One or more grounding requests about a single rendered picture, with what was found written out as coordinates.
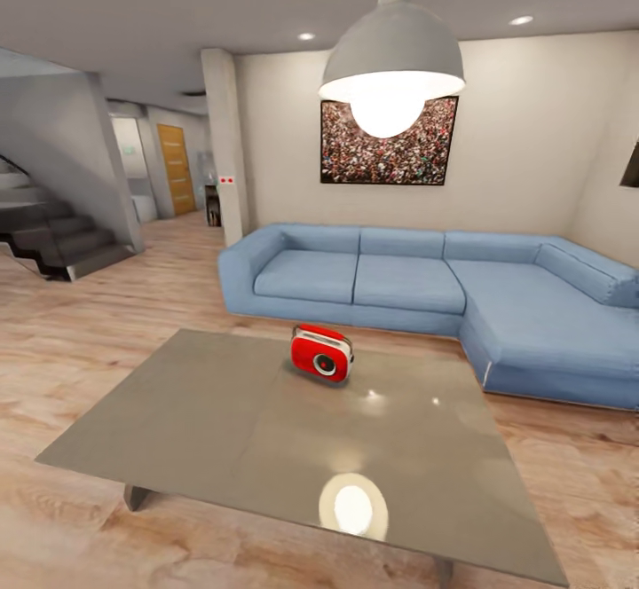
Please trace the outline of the radio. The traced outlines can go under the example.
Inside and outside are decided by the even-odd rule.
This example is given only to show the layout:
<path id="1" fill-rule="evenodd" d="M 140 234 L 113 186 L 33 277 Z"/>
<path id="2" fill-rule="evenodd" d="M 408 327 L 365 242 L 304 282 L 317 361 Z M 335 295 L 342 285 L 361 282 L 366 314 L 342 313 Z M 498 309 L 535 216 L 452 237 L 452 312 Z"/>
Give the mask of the radio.
<path id="1" fill-rule="evenodd" d="M 331 381 L 343 381 L 354 361 L 351 344 L 323 326 L 304 324 L 298 330 L 291 341 L 294 365 Z"/>

